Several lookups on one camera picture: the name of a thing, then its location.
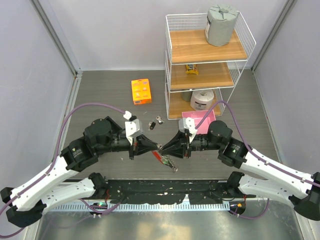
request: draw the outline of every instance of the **shelving unit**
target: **shelving unit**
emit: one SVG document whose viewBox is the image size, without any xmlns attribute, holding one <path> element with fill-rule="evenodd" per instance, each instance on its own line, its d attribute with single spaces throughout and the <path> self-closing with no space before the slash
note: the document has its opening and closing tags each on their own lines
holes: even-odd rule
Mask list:
<svg viewBox="0 0 320 240">
<path fill-rule="evenodd" d="M 194 111 L 181 92 L 213 89 L 214 101 L 222 100 L 221 88 L 236 87 L 256 41 L 239 12 L 230 42 L 210 45 L 205 38 L 206 13 L 171 14 L 166 17 L 165 102 L 167 118 L 180 119 Z M 199 74 L 186 74 L 186 64 L 198 64 Z M 214 108 L 221 116 L 225 106 Z"/>
</svg>

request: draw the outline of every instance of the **gray roll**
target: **gray roll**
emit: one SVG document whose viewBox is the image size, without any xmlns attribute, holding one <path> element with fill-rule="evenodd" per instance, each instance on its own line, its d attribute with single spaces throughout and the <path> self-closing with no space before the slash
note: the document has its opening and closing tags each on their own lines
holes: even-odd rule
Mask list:
<svg viewBox="0 0 320 240">
<path fill-rule="evenodd" d="M 237 18 L 237 10 L 230 5 L 216 4 L 210 7 L 205 28 L 207 42 L 217 47 L 229 43 Z"/>
<path fill-rule="evenodd" d="M 190 102 L 192 97 L 192 91 L 183 91 L 181 92 L 181 98 L 186 102 Z"/>
</svg>

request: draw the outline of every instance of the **orange box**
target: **orange box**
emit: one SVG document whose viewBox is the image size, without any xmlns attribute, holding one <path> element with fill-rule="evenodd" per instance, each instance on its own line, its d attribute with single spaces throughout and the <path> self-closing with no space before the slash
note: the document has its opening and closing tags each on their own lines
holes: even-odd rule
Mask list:
<svg viewBox="0 0 320 240">
<path fill-rule="evenodd" d="M 133 104 L 148 104 L 152 102 L 149 79 L 131 81 Z"/>
</svg>

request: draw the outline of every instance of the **pink bin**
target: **pink bin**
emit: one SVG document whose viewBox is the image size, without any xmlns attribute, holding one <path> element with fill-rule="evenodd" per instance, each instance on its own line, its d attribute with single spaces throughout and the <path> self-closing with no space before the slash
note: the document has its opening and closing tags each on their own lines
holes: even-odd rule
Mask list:
<svg viewBox="0 0 320 240">
<path fill-rule="evenodd" d="M 208 111 L 184 111 L 182 112 L 183 118 L 192 118 L 194 119 L 194 123 L 197 126 L 200 123 L 201 119 L 206 115 Z M 212 110 L 208 117 L 204 120 L 201 126 L 198 128 L 198 132 L 196 134 L 206 134 L 208 132 L 208 128 L 211 122 L 216 120 L 215 112 Z"/>
</svg>

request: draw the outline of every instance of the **shelf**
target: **shelf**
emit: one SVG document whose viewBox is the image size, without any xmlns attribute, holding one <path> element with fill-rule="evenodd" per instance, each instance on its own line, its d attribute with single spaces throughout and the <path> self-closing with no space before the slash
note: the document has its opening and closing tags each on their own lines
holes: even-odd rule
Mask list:
<svg viewBox="0 0 320 240">
<path fill-rule="evenodd" d="M 247 60 L 247 54 L 233 30 L 230 42 L 213 46 L 205 37 L 205 30 L 170 31 L 172 64 L 205 63 Z"/>
<path fill-rule="evenodd" d="M 185 65 L 171 67 L 171 90 L 234 86 L 226 62 L 198 64 L 198 75 L 187 74 Z"/>
<path fill-rule="evenodd" d="M 214 104 L 217 101 L 217 95 L 214 93 Z M 181 98 L 181 92 L 170 93 L 170 106 L 169 106 L 169 119 L 181 119 L 182 112 L 190 112 L 194 111 L 194 109 L 190 106 L 189 101 L 185 101 Z M 216 116 L 221 115 L 221 110 L 219 105 L 214 108 L 214 114 Z"/>
</svg>

